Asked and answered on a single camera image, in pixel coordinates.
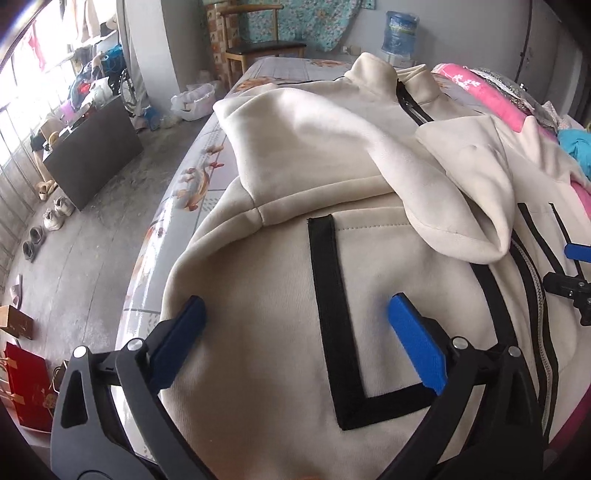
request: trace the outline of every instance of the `metal screw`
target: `metal screw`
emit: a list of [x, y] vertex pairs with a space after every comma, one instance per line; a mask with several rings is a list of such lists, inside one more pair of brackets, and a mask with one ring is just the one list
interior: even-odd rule
[[509, 355], [514, 356], [515, 358], [521, 356], [521, 350], [518, 346], [512, 345], [509, 347]]
[[86, 355], [86, 347], [84, 345], [77, 346], [74, 348], [74, 356], [76, 358], [82, 358]]
[[468, 340], [466, 340], [464, 337], [455, 337], [452, 340], [452, 345], [458, 350], [465, 350], [468, 348]]
[[144, 344], [144, 341], [141, 338], [133, 338], [129, 342], [127, 342], [127, 350], [131, 350], [132, 352], [135, 352], [136, 350], [139, 350], [140, 348], [142, 348], [143, 344]]

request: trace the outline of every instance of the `teal floral fabric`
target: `teal floral fabric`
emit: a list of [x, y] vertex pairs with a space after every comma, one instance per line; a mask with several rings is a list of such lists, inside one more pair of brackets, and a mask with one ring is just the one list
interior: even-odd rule
[[[281, 3], [279, 39], [302, 40], [320, 51], [334, 50], [362, 0], [241, 0], [241, 4]], [[270, 11], [240, 15], [240, 36], [249, 42], [272, 40]]]

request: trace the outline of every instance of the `chair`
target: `chair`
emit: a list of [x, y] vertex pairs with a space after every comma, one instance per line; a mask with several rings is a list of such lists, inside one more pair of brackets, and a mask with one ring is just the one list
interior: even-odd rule
[[[235, 5], [223, 7], [218, 10], [223, 21], [223, 39], [226, 47], [225, 58], [228, 63], [228, 73], [230, 83], [232, 83], [232, 60], [239, 61], [242, 64], [242, 74], [248, 69], [248, 60], [266, 55], [278, 57], [280, 53], [297, 53], [299, 58], [304, 57], [306, 44], [301, 41], [279, 40], [279, 26], [277, 21], [277, 11], [283, 9], [283, 5]], [[273, 13], [273, 40], [258, 43], [244, 43], [236, 47], [229, 47], [228, 28], [226, 26], [226, 17], [233, 14], [243, 14], [271, 10]]]

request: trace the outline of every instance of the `blue pad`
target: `blue pad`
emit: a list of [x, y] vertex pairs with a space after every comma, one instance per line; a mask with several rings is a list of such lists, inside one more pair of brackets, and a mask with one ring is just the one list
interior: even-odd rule
[[205, 302], [192, 296], [150, 358], [152, 375], [148, 387], [152, 393], [156, 394], [173, 384], [195, 340], [202, 334], [206, 319]]
[[591, 263], [591, 247], [579, 244], [566, 244], [564, 247], [566, 258]]
[[441, 395], [447, 383], [446, 359], [421, 323], [420, 314], [403, 293], [388, 305], [388, 321], [406, 350], [423, 385]]

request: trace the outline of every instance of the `black chair seat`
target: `black chair seat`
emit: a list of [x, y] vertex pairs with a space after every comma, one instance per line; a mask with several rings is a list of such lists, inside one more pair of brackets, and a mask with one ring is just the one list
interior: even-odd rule
[[283, 50], [284, 48], [305, 48], [301, 41], [270, 40], [258, 43], [244, 43], [237, 47], [229, 48], [226, 52], [234, 55], [249, 55], [265, 50]]

